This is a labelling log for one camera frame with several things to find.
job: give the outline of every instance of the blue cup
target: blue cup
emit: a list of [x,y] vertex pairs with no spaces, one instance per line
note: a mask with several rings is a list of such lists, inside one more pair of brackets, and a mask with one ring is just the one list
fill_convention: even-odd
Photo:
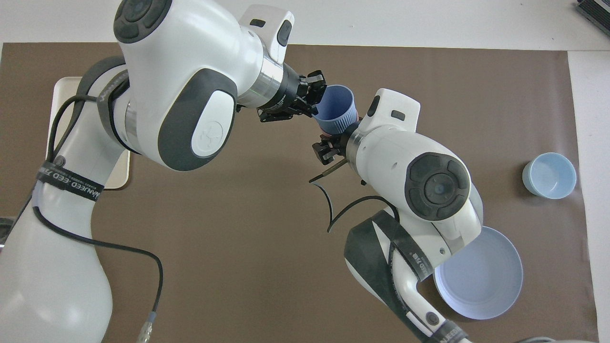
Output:
[[523,169],[523,184],[539,197],[565,198],[576,186],[576,170],[570,160],[561,154],[542,154]]
[[330,85],[314,115],[322,131],[329,135],[342,134],[345,129],[358,120],[354,93],[344,85]]

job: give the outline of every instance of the white logo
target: white logo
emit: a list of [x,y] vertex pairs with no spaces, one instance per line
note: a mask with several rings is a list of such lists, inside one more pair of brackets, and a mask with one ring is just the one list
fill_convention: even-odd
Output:
[[199,137],[197,137],[197,149],[204,154],[213,154],[222,145],[222,138],[222,125],[217,121],[210,121],[204,125]]
[[419,266],[419,268],[422,270],[422,272],[424,272],[425,274],[428,274],[428,268],[426,267],[426,265],[423,263],[422,259],[419,257],[418,254],[416,253],[412,253],[411,256],[413,257],[413,259],[415,260],[415,263]]

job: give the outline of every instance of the velcro strap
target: velcro strap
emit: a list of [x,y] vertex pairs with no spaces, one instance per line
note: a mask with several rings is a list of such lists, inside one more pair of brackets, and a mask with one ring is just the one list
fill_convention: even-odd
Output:
[[386,211],[379,211],[373,216],[373,221],[390,239],[400,254],[411,266],[419,281],[432,274],[434,268],[428,257],[409,233]]
[[468,338],[468,335],[454,322],[446,320],[424,343],[458,343],[464,338]]
[[92,201],[97,201],[104,190],[103,185],[47,161],[38,170],[36,178]]

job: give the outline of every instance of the light blue bowl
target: light blue bowl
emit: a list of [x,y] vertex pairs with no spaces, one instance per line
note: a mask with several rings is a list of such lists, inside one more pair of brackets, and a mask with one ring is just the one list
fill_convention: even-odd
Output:
[[565,198],[576,186],[576,170],[570,160],[561,154],[542,154],[523,169],[523,184],[539,197]]

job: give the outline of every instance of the black joint cap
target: black joint cap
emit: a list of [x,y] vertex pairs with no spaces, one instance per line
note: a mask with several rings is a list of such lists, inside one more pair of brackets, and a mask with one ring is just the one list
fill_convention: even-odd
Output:
[[424,153],[407,168],[405,199],[413,213],[422,219],[447,219],[466,202],[470,191],[468,180],[468,171],[455,157]]
[[117,10],[114,33],[121,43],[135,43],[150,35],[170,10],[172,0],[123,0]]
[[151,8],[152,0],[129,0],[123,7],[125,20],[130,23],[142,19]]

